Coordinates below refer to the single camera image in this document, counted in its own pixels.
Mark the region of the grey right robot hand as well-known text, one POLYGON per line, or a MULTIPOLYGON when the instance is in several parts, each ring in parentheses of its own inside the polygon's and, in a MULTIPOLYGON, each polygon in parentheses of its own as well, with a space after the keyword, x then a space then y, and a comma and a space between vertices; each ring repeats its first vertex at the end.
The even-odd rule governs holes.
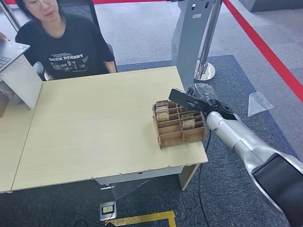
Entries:
POLYGON ((222 107, 213 88, 205 83, 196 83, 189 86, 186 92, 173 88, 171 90, 169 99, 181 107, 201 111, 206 115, 212 111, 218 111, 222 107))

